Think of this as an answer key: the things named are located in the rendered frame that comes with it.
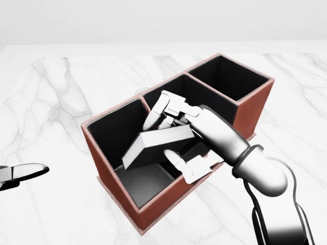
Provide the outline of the grey book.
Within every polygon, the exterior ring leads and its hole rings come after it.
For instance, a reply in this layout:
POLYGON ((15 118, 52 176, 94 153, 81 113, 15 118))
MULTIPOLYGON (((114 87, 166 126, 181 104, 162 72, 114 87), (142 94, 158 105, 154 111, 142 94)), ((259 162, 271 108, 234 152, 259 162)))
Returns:
POLYGON ((195 135, 189 125, 141 132, 122 157, 125 170, 166 160, 165 149, 181 150, 195 135))

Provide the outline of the red-brown desk caddy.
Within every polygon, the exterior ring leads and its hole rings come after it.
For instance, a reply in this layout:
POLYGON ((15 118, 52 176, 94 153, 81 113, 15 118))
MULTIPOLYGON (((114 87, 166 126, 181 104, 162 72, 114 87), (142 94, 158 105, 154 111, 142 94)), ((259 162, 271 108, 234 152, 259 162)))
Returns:
POLYGON ((251 139, 273 83, 272 77, 216 54, 82 123, 99 182, 139 234, 146 233, 203 182, 187 184, 167 161, 123 171, 122 156, 160 92, 167 90, 191 105, 211 107, 251 139))

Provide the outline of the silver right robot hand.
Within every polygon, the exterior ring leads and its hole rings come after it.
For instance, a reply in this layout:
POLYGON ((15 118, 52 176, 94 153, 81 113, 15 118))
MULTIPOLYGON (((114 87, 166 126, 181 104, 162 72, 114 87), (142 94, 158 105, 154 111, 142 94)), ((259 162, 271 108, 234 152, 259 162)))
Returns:
POLYGON ((250 144, 224 118, 204 105, 190 106, 185 98, 163 90, 147 116, 143 130, 152 130, 164 121, 164 115, 178 117, 181 113, 189 122, 189 126, 200 135, 210 147, 207 157, 196 156, 186 162, 177 152, 164 150, 168 160, 182 172, 187 184, 192 184, 211 172, 211 166, 220 158, 233 167, 233 174, 245 179, 243 165, 245 153, 250 150, 250 144))

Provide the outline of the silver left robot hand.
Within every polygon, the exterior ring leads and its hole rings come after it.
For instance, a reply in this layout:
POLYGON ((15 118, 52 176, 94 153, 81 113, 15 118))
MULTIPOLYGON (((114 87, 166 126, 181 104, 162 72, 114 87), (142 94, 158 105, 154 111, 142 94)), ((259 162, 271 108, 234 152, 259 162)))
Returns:
POLYGON ((0 166, 0 191, 16 188, 20 182, 41 176, 49 170, 47 165, 41 163, 0 166))

